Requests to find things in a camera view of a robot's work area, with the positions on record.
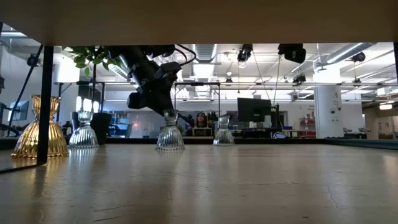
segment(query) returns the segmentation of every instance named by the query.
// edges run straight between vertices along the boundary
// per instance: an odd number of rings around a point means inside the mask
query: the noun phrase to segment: ceiling camera
[[[279,44],[278,50],[279,55],[285,55],[286,60],[296,63],[303,63],[307,54],[303,44]]]
[[[238,53],[238,61],[239,62],[245,62],[249,59],[251,56],[251,52],[253,51],[253,45],[252,44],[244,44],[242,46],[242,49]]]

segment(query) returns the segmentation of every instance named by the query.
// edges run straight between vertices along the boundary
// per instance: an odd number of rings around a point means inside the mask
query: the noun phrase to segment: clear glass vase
[[[78,111],[79,128],[73,132],[69,140],[70,149],[92,149],[98,147],[97,136],[90,121],[93,118],[93,112]]]
[[[39,124],[40,124],[40,106],[41,96],[32,95],[33,111],[35,112],[35,121],[33,121],[19,138],[14,152],[11,154],[13,158],[34,159],[37,157],[37,143],[39,141]],[[67,142],[63,137],[61,127],[53,121],[54,114],[58,111],[61,98],[51,96],[50,99],[50,122],[49,122],[49,149],[47,157],[68,156]]]
[[[234,137],[231,131],[228,130],[229,116],[225,115],[218,118],[220,128],[214,136],[213,145],[215,146],[233,146],[235,145]]]
[[[178,111],[165,110],[164,119],[166,121],[166,127],[160,132],[157,138],[156,149],[157,150],[184,150],[184,141],[180,130],[176,126],[178,118]]]

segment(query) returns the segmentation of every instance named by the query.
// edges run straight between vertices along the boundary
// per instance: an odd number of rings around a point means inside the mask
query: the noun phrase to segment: white column
[[[314,66],[317,83],[340,83],[340,68],[337,65]],[[317,138],[344,137],[343,114],[341,112],[341,87],[317,86],[315,97],[315,127]]]

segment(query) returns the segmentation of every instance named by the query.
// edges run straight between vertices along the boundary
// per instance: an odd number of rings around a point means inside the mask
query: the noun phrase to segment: black monitor
[[[264,122],[265,115],[271,115],[271,100],[238,98],[239,122]]]
[[[13,108],[15,102],[11,103],[10,108]],[[27,119],[27,112],[29,110],[29,100],[18,102],[17,108],[18,111],[14,112],[13,121],[25,121]],[[11,111],[8,112],[8,121],[10,121]]]

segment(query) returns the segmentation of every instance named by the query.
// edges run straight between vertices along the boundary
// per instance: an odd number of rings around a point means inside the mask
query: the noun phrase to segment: black cable
[[[197,54],[196,54],[193,50],[189,49],[188,47],[184,47],[184,46],[181,45],[181,44],[177,44],[177,46],[179,46],[179,47],[181,47],[182,49],[187,50],[187,51],[189,51],[189,52],[191,52],[191,53],[193,54],[193,58],[192,58],[191,60],[185,62],[185,63],[182,63],[181,66],[184,66],[184,65],[186,65],[186,64],[189,64],[189,63],[193,62],[193,61],[197,58]]]
[[[178,52],[180,52],[180,54],[182,54],[182,56],[184,56],[184,58],[185,58],[185,63],[188,61],[188,58],[187,58],[187,55],[185,55],[185,53],[182,51],[182,50],[180,50],[180,49],[175,49],[176,51],[178,51]]]
[[[19,92],[17,101],[15,102],[14,106],[12,107],[11,110],[11,116],[10,116],[10,121],[8,122],[8,131],[7,131],[7,136],[10,136],[10,128],[11,128],[11,124],[12,124],[12,119],[14,118],[14,112],[18,106],[19,101],[22,98],[22,94],[24,94],[27,82],[29,81],[30,75],[33,72],[33,69],[35,68],[35,65],[37,64],[37,62],[39,61],[39,57],[40,57],[40,53],[42,52],[43,49],[43,45],[40,45],[39,50],[37,51],[37,54],[35,56],[35,59],[33,60],[32,66],[30,66],[29,72],[27,73],[24,85],[22,86],[21,91]]]

